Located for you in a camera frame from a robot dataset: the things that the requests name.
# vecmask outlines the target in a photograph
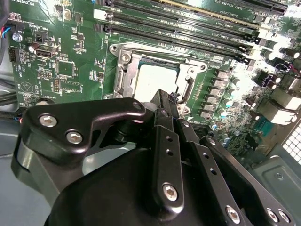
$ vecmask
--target silver screw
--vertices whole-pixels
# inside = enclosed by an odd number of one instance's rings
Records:
[[[278,219],[278,217],[276,216],[276,214],[273,212],[273,211],[271,211],[271,210],[267,210],[268,211],[268,215],[269,215],[269,217],[275,222],[275,223],[277,223],[278,221],[279,221],[279,219]]]
[[[131,60],[131,56],[130,56],[129,54],[127,54],[127,53],[122,54],[121,60],[122,60],[124,63],[128,63],[128,62],[130,62],[130,60]]]
[[[176,189],[171,185],[163,185],[163,192],[166,198],[168,198],[170,201],[176,201],[178,198]]]
[[[54,127],[57,124],[56,118],[51,115],[43,115],[39,118],[39,121],[42,126],[46,127]]]
[[[19,33],[13,33],[12,39],[15,42],[22,42],[23,41],[23,37]]]
[[[216,145],[215,141],[212,140],[211,138],[208,138],[209,142],[212,144],[212,145]]]
[[[235,224],[239,224],[239,223],[240,223],[239,215],[238,215],[238,213],[235,211],[235,209],[233,209],[233,208],[230,207],[230,206],[227,206],[227,207],[226,207],[226,211],[227,211],[227,214],[228,214],[229,218],[230,218]]]
[[[290,219],[282,210],[279,210],[279,214],[283,218],[283,220],[285,220],[287,223],[290,223]]]
[[[189,123],[187,121],[183,121],[183,125],[189,127]]]
[[[78,145],[83,141],[83,137],[78,132],[69,132],[67,133],[66,137],[71,144],[75,144],[75,145]]]

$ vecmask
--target black metal arm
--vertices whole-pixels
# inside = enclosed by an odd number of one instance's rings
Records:
[[[201,140],[159,90],[132,98],[36,106],[24,115],[16,177],[52,206],[46,226],[294,226],[290,213],[213,137]],[[136,148],[84,176],[99,150]]]

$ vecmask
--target cpu socket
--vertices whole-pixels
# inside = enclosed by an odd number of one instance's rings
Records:
[[[105,98],[132,97],[150,102],[158,89],[178,94],[180,114],[189,114],[186,106],[198,73],[206,72],[205,62],[188,54],[139,43],[110,46],[117,58],[114,92]]]

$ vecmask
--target screw hole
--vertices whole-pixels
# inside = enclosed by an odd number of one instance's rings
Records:
[[[204,156],[205,158],[209,159],[209,156],[208,156],[206,153],[204,153],[203,156]]]
[[[141,106],[140,106],[140,104],[138,104],[137,102],[133,102],[133,106],[134,106],[135,108],[137,108],[138,110],[141,110]]]
[[[214,169],[211,168],[210,171],[213,175],[217,175],[217,172]]]
[[[170,151],[169,149],[166,149],[166,153],[169,155],[169,156],[173,156],[174,153],[172,151]]]
[[[173,139],[170,136],[167,136],[166,140],[168,140],[169,142],[173,142]]]

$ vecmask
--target motherboard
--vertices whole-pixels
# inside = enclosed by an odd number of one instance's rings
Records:
[[[158,89],[233,155],[269,147],[301,105],[299,0],[11,0],[20,107]]]

